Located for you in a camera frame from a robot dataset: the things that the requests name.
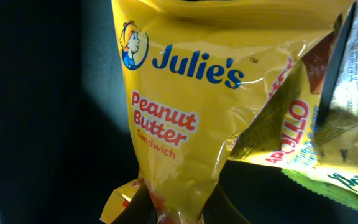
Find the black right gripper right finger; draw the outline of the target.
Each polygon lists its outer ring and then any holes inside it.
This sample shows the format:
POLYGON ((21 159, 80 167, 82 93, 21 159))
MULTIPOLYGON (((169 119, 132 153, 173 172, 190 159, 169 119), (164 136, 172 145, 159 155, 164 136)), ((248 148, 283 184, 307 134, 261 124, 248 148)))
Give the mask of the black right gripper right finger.
POLYGON ((205 224, 250 224, 218 184, 203 209, 205 224))

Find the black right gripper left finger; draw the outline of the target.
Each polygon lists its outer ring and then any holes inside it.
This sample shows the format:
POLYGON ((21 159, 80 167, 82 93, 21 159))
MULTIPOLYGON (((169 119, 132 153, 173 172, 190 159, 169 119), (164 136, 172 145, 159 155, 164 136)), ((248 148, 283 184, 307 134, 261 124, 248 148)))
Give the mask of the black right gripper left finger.
POLYGON ((143 183, 129 205, 111 224, 156 224, 157 215, 149 190, 143 183))

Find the yellow chocolate cake snack packet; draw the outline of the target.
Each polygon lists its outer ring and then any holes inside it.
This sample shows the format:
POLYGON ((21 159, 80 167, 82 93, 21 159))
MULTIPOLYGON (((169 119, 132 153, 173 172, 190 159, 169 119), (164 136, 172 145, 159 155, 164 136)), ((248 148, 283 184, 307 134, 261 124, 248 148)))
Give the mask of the yellow chocolate cake snack packet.
POLYGON ((257 119, 237 139, 230 161, 291 170, 316 164, 314 128, 324 79, 344 18, 345 14, 340 14, 334 30, 294 64, 257 119))

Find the green pandan cake snack packet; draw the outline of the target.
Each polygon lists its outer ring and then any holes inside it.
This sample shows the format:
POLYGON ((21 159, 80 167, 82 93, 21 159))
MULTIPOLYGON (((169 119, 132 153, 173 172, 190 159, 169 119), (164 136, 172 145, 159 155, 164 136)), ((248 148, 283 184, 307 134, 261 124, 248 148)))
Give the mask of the green pandan cake snack packet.
POLYGON ((329 110, 315 136, 318 163, 283 173, 308 190, 358 211, 358 1, 329 110))

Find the dark green open box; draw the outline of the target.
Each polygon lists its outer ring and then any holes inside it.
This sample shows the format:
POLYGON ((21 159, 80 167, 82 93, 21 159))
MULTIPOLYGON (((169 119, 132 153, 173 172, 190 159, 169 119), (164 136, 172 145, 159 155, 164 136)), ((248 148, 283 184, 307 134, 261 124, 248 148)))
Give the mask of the dark green open box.
MULTIPOLYGON (((100 223, 145 183, 112 2, 0 1, 1 223, 100 223)), ((358 223, 281 169, 227 158, 216 185, 251 223, 358 223)))

